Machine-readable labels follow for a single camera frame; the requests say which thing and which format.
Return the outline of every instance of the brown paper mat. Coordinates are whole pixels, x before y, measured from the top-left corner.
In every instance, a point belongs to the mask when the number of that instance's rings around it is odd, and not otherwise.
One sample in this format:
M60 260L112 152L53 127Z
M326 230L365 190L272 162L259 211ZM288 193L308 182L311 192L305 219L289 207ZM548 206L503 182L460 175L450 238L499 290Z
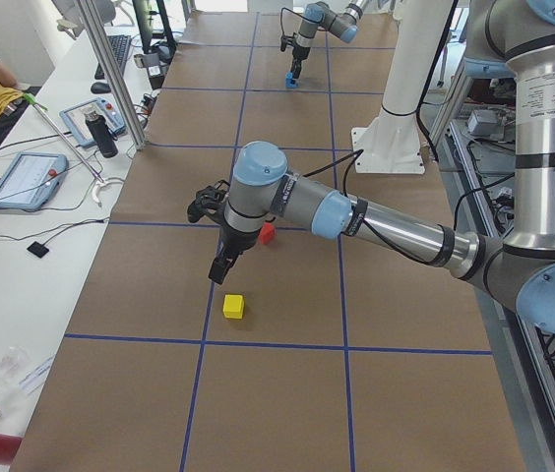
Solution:
M279 35L276 15L189 23L183 42L203 45L173 61L13 471L524 470L472 289L443 270L277 220L208 281L218 228L187 223L195 192L249 141L302 172L346 154L397 31L366 16L348 46L319 33L291 91ZM450 224L426 170L354 173L349 190ZM246 297L242 321L222 316L227 293Z

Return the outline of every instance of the white wall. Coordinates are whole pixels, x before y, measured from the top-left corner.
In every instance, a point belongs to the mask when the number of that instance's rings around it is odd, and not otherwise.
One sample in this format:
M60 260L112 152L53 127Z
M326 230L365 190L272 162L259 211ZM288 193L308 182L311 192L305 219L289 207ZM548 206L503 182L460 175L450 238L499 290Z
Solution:
M58 18L51 0L0 0L0 60L20 82L42 85L72 45Z

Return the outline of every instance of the chair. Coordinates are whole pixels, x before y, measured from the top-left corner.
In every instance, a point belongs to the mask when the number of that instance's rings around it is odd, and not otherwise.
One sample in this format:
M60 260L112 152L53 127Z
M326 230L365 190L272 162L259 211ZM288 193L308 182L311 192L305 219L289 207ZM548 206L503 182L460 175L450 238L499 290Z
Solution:
M74 4L75 0L52 0L55 8L61 16L57 20L57 29L67 33L72 39L76 39L85 29L79 16L79 9ZM116 18L116 6L120 6L123 0L94 0L94 4L103 23L112 22Z

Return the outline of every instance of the monitor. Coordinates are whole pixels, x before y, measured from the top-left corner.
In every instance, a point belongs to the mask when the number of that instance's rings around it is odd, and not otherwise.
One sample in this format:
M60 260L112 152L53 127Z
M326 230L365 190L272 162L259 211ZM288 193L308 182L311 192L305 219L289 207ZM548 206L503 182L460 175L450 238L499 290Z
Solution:
M157 4L156 11L151 8L151 0L133 0L133 9L136 12L136 23L138 24L140 40L142 41L142 51L145 54L157 53L161 62L170 64L177 50L177 43L172 35L164 0L156 0L155 2ZM161 24L163 25L164 40L153 44L153 16L157 14L159 14Z

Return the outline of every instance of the black bottle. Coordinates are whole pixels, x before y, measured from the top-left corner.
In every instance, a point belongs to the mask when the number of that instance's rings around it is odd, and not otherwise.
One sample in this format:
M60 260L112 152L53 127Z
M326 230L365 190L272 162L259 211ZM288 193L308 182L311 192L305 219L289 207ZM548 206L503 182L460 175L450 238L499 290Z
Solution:
M104 116L99 115L93 106L84 111L85 124L88 125L93 140L96 141L98 149L103 157L113 157L118 153L118 148L114 142L114 138L107 126L107 120Z

